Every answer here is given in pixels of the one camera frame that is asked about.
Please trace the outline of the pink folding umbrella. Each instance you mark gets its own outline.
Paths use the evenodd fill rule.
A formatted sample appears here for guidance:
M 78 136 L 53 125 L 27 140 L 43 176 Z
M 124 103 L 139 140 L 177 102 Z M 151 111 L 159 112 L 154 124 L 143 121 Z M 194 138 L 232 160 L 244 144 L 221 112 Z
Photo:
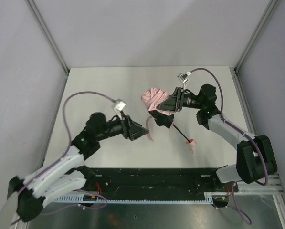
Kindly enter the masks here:
M 149 130 L 150 120 L 154 120 L 157 126 L 164 126 L 167 129 L 176 129 L 178 133 L 186 140 L 190 153 L 193 154 L 193 148 L 196 146 L 194 139 L 189 139 L 184 133 L 174 124 L 174 111 L 163 111 L 157 108 L 162 102 L 167 101 L 169 94 L 167 91 L 155 87 L 150 88 L 142 94 L 141 100 L 147 109 L 149 117 L 146 119 L 145 128 Z

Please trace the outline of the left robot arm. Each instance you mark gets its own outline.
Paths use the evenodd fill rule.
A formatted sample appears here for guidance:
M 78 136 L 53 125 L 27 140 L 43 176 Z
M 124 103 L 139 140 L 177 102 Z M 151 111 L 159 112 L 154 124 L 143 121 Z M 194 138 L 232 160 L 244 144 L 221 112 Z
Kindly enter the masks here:
M 103 113 L 91 114 L 84 129 L 54 162 L 24 178 L 15 176 L 9 181 L 8 196 L 18 193 L 19 219 L 29 222 L 58 197 L 87 188 L 95 174 L 84 162 L 100 149 L 100 141 L 117 135 L 134 141 L 148 133 L 148 129 L 128 115 L 115 115 L 107 121 Z

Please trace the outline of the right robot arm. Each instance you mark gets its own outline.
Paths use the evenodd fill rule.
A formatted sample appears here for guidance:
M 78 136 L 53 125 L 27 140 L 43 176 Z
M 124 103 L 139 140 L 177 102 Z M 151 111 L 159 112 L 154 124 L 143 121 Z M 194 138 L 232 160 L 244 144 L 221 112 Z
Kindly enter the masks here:
M 236 163 L 216 170 L 221 183 L 243 181 L 266 186 L 269 176 L 278 170 L 270 139 L 246 132 L 228 120 L 217 108 L 216 100 L 216 88 L 210 84 L 202 85 L 197 95 L 177 87 L 157 109 L 172 112 L 184 107 L 197 109 L 198 124 L 222 137 L 236 150 Z

